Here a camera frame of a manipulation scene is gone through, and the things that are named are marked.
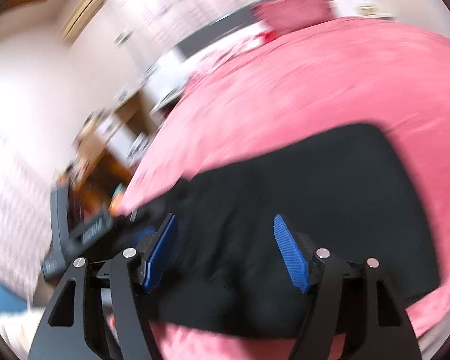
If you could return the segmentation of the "black pants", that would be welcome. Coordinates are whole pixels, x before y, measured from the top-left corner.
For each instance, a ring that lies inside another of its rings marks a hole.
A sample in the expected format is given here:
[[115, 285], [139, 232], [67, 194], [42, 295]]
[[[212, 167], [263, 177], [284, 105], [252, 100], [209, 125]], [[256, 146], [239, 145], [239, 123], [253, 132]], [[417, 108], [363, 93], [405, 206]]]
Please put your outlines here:
[[296, 336], [309, 303], [275, 241], [277, 215], [339, 258], [377, 258], [407, 305], [440, 283], [421, 201], [372, 124], [335, 127], [256, 158], [172, 176], [155, 192], [132, 182], [121, 208], [138, 207], [178, 220], [177, 242], [150, 297], [156, 321], [234, 336]]

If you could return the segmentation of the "white appliance cardboard box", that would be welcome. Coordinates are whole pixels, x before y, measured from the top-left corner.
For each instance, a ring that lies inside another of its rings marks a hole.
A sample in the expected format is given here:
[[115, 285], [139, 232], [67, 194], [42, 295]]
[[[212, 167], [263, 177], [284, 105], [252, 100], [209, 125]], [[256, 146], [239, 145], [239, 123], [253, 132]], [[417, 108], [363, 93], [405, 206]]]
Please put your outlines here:
[[126, 164], [128, 167], [133, 167], [144, 157], [150, 144], [150, 138], [148, 135], [139, 134], [128, 150], [126, 157]]

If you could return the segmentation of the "dark red ruffled pillow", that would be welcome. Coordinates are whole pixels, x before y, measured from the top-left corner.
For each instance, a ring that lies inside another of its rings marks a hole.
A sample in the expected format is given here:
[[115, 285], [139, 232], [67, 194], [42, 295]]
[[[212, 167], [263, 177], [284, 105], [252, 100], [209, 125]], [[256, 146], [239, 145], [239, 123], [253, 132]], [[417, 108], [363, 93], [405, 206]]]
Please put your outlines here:
[[327, 0], [268, 0], [254, 5], [252, 14], [279, 35], [335, 18]]

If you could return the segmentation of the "wooden desk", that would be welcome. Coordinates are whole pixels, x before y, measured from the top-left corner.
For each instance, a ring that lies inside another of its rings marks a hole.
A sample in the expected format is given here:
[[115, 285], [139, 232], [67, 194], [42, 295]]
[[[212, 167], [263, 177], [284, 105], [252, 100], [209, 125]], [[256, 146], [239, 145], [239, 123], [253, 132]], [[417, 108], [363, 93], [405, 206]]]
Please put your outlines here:
[[87, 118], [74, 140], [76, 155], [69, 176], [73, 192], [87, 212], [109, 206], [115, 189], [131, 182], [138, 163], [127, 166], [127, 153], [139, 134], [151, 140], [158, 131], [152, 109], [153, 102], [136, 91]]

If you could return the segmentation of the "right white nightstand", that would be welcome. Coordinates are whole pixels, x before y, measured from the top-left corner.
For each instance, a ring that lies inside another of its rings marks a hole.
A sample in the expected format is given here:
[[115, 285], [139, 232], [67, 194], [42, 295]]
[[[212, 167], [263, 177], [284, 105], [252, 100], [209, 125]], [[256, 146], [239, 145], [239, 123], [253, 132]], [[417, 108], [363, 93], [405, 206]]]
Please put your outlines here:
[[328, 0], [334, 16], [361, 17], [395, 21], [396, 17], [389, 12], [380, 0]]

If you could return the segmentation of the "small red cloth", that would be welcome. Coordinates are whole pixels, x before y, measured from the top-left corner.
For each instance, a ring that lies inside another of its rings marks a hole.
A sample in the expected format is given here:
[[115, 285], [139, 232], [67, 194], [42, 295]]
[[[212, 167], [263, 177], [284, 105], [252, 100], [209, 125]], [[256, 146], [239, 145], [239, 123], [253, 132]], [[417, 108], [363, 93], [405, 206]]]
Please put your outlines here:
[[263, 33], [260, 33], [260, 39], [262, 40], [263, 44], [270, 43], [276, 39], [278, 39], [280, 35], [274, 31], [266, 31]]

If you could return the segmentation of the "patterned white pink curtain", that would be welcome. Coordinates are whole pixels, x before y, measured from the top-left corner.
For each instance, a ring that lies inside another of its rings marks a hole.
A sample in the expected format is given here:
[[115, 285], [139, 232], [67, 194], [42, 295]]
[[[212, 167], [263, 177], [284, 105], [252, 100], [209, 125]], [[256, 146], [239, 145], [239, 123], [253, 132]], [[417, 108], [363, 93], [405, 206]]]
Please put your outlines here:
[[49, 195], [26, 168], [0, 165], [0, 282], [28, 301], [52, 242]]

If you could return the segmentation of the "pink velvet bed cover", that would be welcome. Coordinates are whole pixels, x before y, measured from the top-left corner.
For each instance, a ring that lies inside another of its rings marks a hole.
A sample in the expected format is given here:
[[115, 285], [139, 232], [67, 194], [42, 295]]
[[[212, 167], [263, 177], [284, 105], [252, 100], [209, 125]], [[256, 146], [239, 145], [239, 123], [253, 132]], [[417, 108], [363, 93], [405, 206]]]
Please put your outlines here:
[[328, 21], [228, 61], [190, 88], [134, 174], [122, 211], [181, 176], [362, 119], [401, 150], [433, 226], [441, 285], [408, 309], [430, 358], [450, 333], [450, 39], [378, 19]]

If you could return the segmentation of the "grey and white headboard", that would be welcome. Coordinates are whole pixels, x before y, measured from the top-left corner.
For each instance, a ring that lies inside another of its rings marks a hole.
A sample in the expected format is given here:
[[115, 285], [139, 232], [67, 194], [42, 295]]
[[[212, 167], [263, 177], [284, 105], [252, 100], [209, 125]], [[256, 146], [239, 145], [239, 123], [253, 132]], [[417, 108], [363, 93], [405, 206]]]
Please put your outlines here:
[[184, 63], [189, 58], [236, 33], [250, 34], [263, 29], [265, 25], [253, 14], [254, 6], [260, 3], [257, 1], [241, 7], [188, 35], [147, 70], [145, 89], [156, 100], [165, 98], [183, 88], [188, 78]]

